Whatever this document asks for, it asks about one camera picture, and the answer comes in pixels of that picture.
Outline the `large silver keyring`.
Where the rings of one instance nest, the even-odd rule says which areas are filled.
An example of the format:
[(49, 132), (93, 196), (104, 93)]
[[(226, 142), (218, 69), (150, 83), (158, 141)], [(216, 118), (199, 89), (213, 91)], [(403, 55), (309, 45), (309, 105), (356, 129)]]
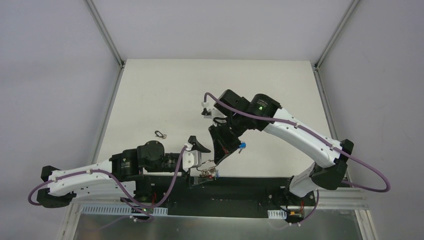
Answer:
[(199, 176), (200, 176), (200, 174), (203, 171), (213, 171), (213, 170), (218, 170), (218, 169), (217, 169), (217, 166), (215, 165), (214, 161), (209, 159), (209, 160), (202, 162), (202, 165), (200, 167), (197, 167), (196, 170), (198, 171)]

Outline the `blue tag key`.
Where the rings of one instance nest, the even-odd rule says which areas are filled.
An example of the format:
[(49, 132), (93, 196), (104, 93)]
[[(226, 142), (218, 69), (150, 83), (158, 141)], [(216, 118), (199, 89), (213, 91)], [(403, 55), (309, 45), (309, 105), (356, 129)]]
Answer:
[(237, 153), (240, 154), (247, 147), (246, 143), (242, 141), (237, 148)]

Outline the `black tag key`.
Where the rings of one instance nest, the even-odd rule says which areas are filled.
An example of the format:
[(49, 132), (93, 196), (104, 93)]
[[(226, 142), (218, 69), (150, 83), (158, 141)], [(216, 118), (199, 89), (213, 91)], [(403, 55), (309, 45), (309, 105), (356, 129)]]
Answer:
[(164, 134), (164, 133), (162, 133), (162, 132), (160, 132), (159, 130), (155, 130), (154, 131), (154, 134), (155, 134), (156, 137), (161, 138), (161, 139), (166, 139), (167, 138), (167, 135)]

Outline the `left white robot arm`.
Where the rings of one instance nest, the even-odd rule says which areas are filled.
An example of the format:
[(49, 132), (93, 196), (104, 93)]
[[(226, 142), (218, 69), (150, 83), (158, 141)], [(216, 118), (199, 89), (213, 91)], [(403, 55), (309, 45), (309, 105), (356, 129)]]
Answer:
[(192, 168), (201, 166), (202, 155), (209, 153), (211, 150), (191, 135), (179, 153), (166, 153), (161, 142), (151, 140), (84, 167), (60, 170), (47, 165), (41, 170), (43, 182), (30, 192), (28, 202), (52, 209), (66, 207), (73, 200), (119, 198), (157, 206), (148, 173), (173, 173), (172, 189), (179, 173), (188, 176)]

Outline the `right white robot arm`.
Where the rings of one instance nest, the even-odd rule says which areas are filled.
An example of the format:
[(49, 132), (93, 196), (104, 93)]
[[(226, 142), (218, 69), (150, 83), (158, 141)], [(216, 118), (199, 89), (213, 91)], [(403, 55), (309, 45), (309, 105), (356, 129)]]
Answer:
[(213, 121), (208, 131), (215, 165), (242, 149), (239, 138), (246, 131), (258, 130), (284, 140), (313, 160), (310, 167), (291, 177), (284, 188), (283, 196), (288, 204), (298, 204), (317, 188), (334, 191), (341, 185), (348, 158), (340, 151), (351, 154), (354, 146), (351, 141), (338, 141), (309, 129), (278, 101), (263, 93), (247, 100), (230, 89), (219, 98), (207, 92), (201, 105), (201, 114)]

